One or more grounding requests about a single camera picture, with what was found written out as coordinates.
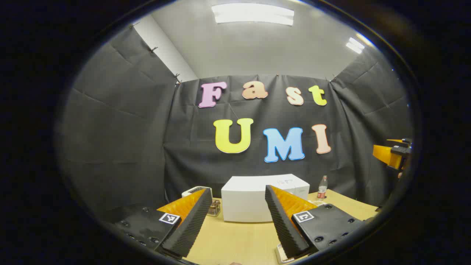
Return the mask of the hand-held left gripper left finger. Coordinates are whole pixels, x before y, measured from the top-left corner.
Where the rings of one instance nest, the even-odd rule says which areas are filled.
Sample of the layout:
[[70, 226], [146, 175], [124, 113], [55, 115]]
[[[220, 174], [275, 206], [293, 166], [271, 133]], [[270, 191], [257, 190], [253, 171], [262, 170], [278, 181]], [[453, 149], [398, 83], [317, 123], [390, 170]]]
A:
[[134, 204], [113, 209], [110, 223], [151, 252], [180, 259], [190, 253], [211, 204], [210, 188], [197, 188], [165, 206]]

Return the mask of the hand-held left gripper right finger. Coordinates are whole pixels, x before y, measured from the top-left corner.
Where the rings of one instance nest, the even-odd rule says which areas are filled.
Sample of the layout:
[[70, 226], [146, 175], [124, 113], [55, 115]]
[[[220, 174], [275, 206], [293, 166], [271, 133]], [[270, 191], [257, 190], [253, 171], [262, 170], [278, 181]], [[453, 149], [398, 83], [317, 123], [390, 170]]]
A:
[[265, 201], [287, 258], [323, 251], [366, 223], [333, 204], [315, 205], [273, 185], [266, 185]]

